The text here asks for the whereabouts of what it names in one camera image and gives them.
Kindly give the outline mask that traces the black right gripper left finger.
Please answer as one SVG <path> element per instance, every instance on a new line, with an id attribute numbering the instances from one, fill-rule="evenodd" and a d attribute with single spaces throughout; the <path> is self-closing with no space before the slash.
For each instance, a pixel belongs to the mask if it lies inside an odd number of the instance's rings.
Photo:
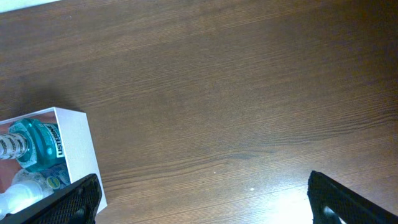
<path id="1" fill-rule="evenodd" d="M 97 175 L 88 174 L 19 212 L 6 215 L 1 223 L 95 224 L 101 199 L 102 191 Z"/>

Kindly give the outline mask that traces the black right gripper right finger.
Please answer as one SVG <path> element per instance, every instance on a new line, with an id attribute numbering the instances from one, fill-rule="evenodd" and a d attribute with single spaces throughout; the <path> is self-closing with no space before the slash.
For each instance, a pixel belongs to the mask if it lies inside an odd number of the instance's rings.
<path id="1" fill-rule="evenodd" d="M 313 213 L 313 224 L 397 223 L 397 215 L 315 170 L 308 179 L 307 195 Z"/>

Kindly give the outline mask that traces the clear soap pump bottle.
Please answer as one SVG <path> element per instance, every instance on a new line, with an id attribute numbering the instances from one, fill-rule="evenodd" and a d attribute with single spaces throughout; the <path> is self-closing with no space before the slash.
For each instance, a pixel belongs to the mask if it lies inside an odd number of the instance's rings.
<path id="1" fill-rule="evenodd" d="M 1 193 L 1 219 L 15 214 L 70 185 L 66 164 L 55 165 L 41 172 L 21 169 L 10 187 Z"/>

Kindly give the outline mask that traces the green mouthwash bottle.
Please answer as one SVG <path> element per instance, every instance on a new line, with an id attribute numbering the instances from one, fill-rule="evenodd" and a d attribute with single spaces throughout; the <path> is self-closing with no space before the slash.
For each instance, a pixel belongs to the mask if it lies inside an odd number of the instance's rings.
<path id="1" fill-rule="evenodd" d="M 57 124 L 20 119 L 1 134 L 1 159 L 16 160 L 29 172 L 42 172 L 66 162 Z"/>

